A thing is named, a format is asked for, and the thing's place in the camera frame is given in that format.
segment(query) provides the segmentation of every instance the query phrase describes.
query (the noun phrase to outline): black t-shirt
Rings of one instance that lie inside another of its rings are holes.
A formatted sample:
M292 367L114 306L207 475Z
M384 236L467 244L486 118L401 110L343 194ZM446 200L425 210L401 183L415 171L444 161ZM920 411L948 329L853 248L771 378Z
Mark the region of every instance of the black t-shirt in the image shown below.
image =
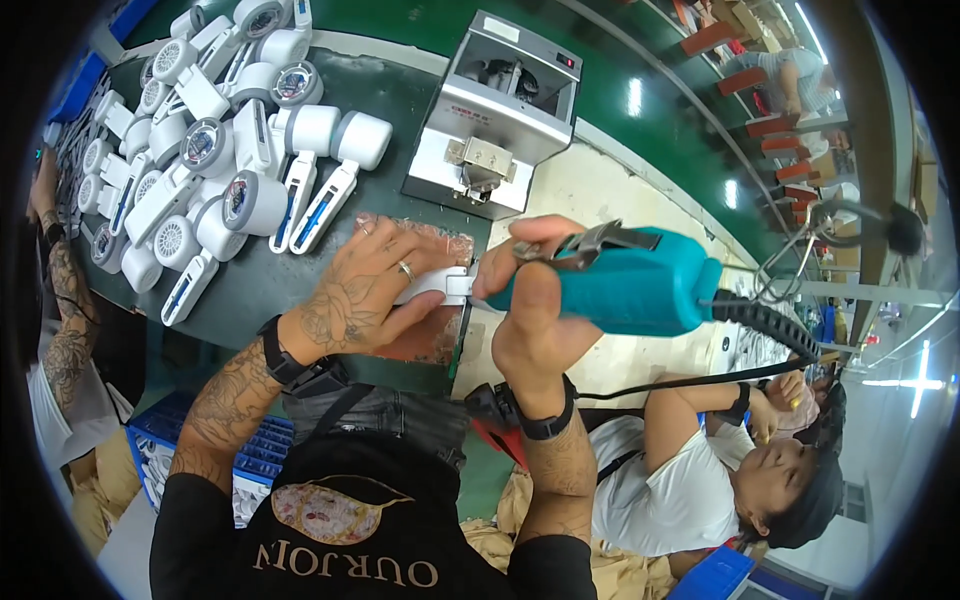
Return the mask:
M230 498L179 473L166 483L150 555L164 598L595 598L589 547L569 536L518 545L507 575L457 522L456 472L371 433L290 450L247 529Z

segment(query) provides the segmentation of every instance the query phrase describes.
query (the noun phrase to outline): metal machine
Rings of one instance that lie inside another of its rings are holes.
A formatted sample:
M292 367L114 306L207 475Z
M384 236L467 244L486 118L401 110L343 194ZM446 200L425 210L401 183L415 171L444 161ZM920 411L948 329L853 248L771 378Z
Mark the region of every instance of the metal machine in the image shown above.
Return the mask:
M581 60L478 11L427 112L402 192L488 219L526 210L534 169L570 145Z

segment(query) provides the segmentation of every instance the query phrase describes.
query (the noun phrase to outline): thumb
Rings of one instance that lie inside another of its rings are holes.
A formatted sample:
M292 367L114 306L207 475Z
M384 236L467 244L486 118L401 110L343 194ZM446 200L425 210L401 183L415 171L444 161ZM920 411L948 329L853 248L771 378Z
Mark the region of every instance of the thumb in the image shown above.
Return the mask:
M406 304L391 311L380 326L381 344L390 344L412 325L423 321L431 310L440 306L446 295L439 290L430 290L410 298Z
M516 272L510 312L515 325L527 332L543 331L560 317L560 277L553 267L530 262Z

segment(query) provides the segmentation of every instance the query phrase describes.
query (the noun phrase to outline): black wristband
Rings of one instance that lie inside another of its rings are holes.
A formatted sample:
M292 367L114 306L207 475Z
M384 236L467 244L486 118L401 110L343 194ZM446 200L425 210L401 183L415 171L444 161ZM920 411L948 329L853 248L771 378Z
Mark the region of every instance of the black wristband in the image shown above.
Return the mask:
M733 406L725 411L713 411L720 420L734 426L740 426L743 422L743 416L750 410L750 384L744 381L737 383L740 386L740 396L733 403Z
M279 384L287 385L304 371L309 369L297 362L290 352L280 349L280 341L276 336L276 322L280 320L280 315L276 315L256 332L263 338L263 358L267 363L267 372L270 377Z
M43 233L43 239L47 243L47 248L52 250L57 242L66 239L66 231L63 229L63 225L54 223L48 227Z
M520 420L520 428L523 429L524 435L534 442L543 442L559 436L573 418L573 408L576 399L577 389L567 376L564 375L564 411L560 413L558 417L529 420L524 417L522 409L518 410L517 415Z

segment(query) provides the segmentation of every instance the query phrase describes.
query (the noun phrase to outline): label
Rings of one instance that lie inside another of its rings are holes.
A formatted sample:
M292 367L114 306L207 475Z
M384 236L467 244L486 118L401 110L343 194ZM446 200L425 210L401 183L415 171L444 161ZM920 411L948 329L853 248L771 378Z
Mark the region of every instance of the label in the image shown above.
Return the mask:
M500 37L509 39L514 44L520 41L520 30L507 25L503 21L485 16L483 19L483 28L492 34L497 34Z
M456 105L450 105L449 111L459 117L469 119L470 121L475 121L477 123L480 123L481 125L489 126L491 122L491 118L489 116L480 114L479 112L470 110L469 108L462 108Z

